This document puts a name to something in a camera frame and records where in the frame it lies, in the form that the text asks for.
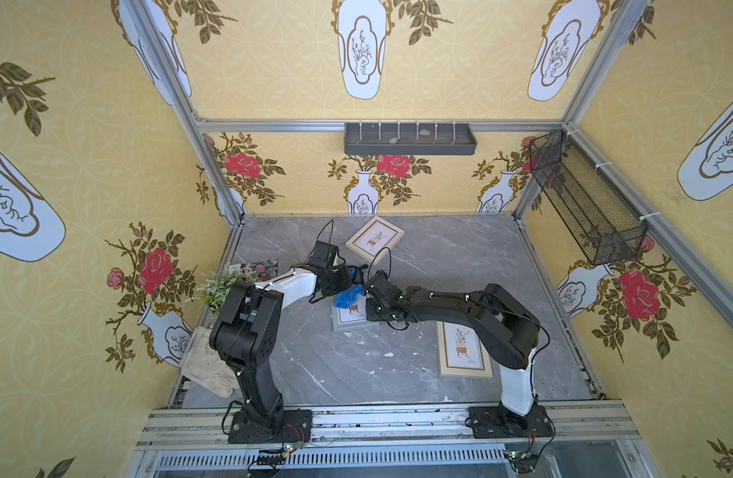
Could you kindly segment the grey-green picture frame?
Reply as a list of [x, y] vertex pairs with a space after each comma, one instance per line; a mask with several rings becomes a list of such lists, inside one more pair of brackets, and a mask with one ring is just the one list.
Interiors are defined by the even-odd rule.
[[347, 309], [338, 308], [332, 303], [332, 329], [335, 332], [349, 332], [356, 329], [377, 329], [378, 322], [366, 320], [366, 297], [358, 300]]

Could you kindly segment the blue microfiber cloth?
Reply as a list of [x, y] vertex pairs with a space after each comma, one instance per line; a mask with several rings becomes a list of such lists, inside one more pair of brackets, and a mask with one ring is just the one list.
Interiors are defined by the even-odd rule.
[[364, 296], [364, 269], [362, 267], [350, 266], [348, 267], [348, 273], [350, 273], [350, 279], [352, 282], [350, 286], [339, 292], [334, 297], [334, 306], [338, 309], [349, 309], [351, 306], [358, 304], [358, 298]]

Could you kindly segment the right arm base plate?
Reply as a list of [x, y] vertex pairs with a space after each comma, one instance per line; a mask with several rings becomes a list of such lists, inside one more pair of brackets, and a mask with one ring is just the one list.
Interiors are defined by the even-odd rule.
[[534, 404], [525, 416], [505, 406], [471, 406], [465, 425], [475, 438], [542, 438], [552, 437], [555, 428], [543, 406]]

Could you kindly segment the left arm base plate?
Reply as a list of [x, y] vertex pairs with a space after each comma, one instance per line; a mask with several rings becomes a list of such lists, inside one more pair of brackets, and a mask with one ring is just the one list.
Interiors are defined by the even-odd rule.
[[308, 409], [284, 410], [271, 419], [240, 410], [233, 415], [228, 442], [230, 444], [309, 442], [312, 429], [313, 413]]

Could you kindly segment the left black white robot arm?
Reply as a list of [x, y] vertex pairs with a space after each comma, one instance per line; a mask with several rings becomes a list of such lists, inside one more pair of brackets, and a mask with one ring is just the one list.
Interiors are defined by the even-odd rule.
[[300, 265], [269, 281], [238, 281], [212, 328], [209, 347], [234, 372], [247, 424], [272, 435], [282, 429], [284, 400], [270, 367], [284, 308], [298, 300], [318, 302], [362, 284], [364, 267]]

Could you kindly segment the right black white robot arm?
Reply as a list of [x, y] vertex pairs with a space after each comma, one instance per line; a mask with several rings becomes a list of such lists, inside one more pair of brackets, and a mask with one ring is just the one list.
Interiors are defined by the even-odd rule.
[[438, 322], [471, 329], [498, 364], [502, 387], [493, 417], [479, 416], [479, 424], [498, 426], [511, 436], [529, 432], [538, 424], [533, 365], [543, 327], [502, 286], [449, 293], [416, 286], [401, 290], [389, 281], [373, 281], [366, 286], [366, 318], [388, 325]]

